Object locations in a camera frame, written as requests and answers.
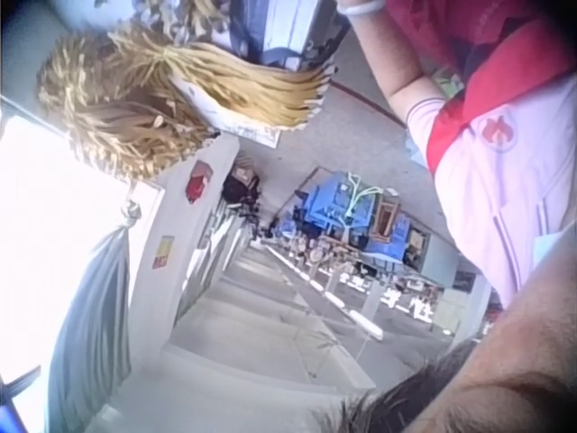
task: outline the pillar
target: pillar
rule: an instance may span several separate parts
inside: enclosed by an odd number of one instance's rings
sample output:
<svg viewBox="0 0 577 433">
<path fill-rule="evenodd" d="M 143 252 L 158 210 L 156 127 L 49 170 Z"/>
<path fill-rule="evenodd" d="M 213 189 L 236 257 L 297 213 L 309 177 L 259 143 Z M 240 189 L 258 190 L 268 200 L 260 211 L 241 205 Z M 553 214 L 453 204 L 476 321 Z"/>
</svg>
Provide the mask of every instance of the pillar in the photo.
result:
<svg viewBox="0 0 577 433">
<path fill-rule="evenodd" d="M 472 285 L 471 293 L 469 293 L 467 297 L 461 322 L 459 323 L 450 349 L 467 338 L 475 336 L 487 311 L 490 291 L 491 285 L 487 279 L 482 275 L 477 275 Z"/>
<path fill-rule="evenodd" d="M 308 270 L 308 277 L 313 280 L 316 277 L 316 273 L 318 272 L 318 265 L 319 262 L 311 263 L 310 269 Z"/>
<path fill-rule="evenodd" d="M 362 304 L 361 314 L 372 321 L 377 314 L 380 305 L 380 298 L 389 285 L 390 276 L 385 281 L 375 280 L 371 284 L 371 291 L 367 299 Z"/>
<path fill-rule="evenodd" d="M 339 280 L 341 280 L 342 274 L 343 273 L 340 270 L 334 269 L 330 277 L 328 277 L 328 281 L 326 282 L 325 285 L 325 291 L 330 291 L 331 293 L 334 293 L 336 285 L 339 283 Z"/>
</svg>

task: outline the window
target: window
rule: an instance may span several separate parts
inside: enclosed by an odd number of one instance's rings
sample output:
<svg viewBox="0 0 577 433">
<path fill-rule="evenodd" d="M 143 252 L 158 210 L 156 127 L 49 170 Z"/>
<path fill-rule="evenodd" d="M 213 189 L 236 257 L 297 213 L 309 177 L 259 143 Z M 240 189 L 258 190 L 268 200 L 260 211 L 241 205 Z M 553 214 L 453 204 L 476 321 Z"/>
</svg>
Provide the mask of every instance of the window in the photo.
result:
<svg viewBox="0 0 577 433">
<path fill-rule="evenodd" d="M 49 362 L 89 252 L 122 222 L 128 192 L 127 184 L 76 161 L 61 135 L 18 115 L 6 122 L 0 139 L 4 383 Z M 133 197 L 142 218 L 129 232 L 132 284 L 161 190 L 140 183 Z M 43 417 L 42 379 L 14 398 L 30 431 Z"/>
</svg>

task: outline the wall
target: wall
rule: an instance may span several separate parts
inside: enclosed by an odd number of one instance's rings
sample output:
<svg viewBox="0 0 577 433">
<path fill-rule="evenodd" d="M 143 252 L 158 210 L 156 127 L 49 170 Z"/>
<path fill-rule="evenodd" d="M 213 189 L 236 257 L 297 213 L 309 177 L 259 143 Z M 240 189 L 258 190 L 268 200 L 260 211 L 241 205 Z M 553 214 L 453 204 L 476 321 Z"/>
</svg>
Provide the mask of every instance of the wall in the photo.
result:
<svg viewBox="0 0 577 433">
<path fill-rule="evenodd" d="M 238 149 L 238 139 L 223 134 L 195 158 L 175 165 L 158 178 L 166 192 L 144 246 L 129 317 L 134 369 L 154 365 L 162 345 L 169 339 L 188 264 L 210 211 L 218 203 L 224 178 Z M 214 175 L 203 197 L 191 205 L 184 188 L 197 159 L 210 164 Z M 153 270 L 152 262 L 164 235 L 175 237 L 169 260 L 165 267 Z"/>
<path fill-rule="evenodd" d="M 98 7 L 94 0 L 50 0 L 50 4 L 70 30 L 110 29 L 134 14 L 132 0 L 108 0 Z"/>
<path fill-rule="evenodd" d="M 94 0 L 55 0 L 53 3 L 64 13 L 70 27 L 78 27 L 81 21 L 73 23 L 71 17 L 84 20 Z M 96 18 L 104 25 L 111 22 L 112 15 L 105 14 L 107 6 L 103 8 L 97 11 Z M 65 34 L 67 29 L 46 4 L 39 0 L 26 2 L 2 29 L 3 95 L 41 116 L 35 96 L 36 73 L 56 40 Z M 224 178 L 238 150 L 238 140 L 223 135 L 195 158 L 162 173 L 156 182 L 165 188 L 166 193 L 151 224 L 149 238 L 143 247 L 141 269 L 134 284 L 130 320 L 134 368 L 143 367 L 147 352 L 158 353 L 168 340 L 190 256 L 211 209 L 218 202 Z M 215 173 L 204 196 L 190 205 L 183 191 L 197 159 L 208 162 Z M 175 242 L 168 265 L 154 271 L 151 264 L 163 235 L 174 235 Z"/>
<path fill-rule="evenodd" d="M 2 94 L 42 115 L 36 101 L 36 73 L 68 31 L 41 0 L 21 3 L 2 29 Z"/>
</svg>

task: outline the poster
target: poster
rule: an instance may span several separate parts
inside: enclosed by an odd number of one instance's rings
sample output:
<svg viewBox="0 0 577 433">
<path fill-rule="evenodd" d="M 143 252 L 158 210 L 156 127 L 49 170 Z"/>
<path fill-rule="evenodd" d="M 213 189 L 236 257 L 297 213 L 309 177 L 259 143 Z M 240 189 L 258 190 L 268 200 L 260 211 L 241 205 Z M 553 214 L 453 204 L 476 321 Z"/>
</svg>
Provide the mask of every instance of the poster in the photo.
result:
<svg viewBox="0 0 577 433">
<path fill-rule="evenodd" d="M 163 236 L 160 240 L 156 255 L 154 256 L 154 263 L 152 269 L 163 268 L 169 261 L 170 249 L 174 242 L 174 236 Z"/>
</svg>

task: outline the curtain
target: curtain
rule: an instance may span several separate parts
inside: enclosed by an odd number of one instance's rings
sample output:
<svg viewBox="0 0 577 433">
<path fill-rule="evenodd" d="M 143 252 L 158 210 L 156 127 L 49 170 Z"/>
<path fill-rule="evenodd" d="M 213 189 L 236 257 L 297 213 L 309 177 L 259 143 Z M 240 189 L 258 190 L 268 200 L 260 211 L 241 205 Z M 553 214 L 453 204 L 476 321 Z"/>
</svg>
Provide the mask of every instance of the curtain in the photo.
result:
<svg viewBox="0 0 577 433">
<path fill-rule="evenodd" d="M 94 248 L 50 362 L 45 431 L 83 432 L 131 372 L 128 347 L 128 230 L 141 217 L 129 200 L 126 221 Z"/>
</svg>

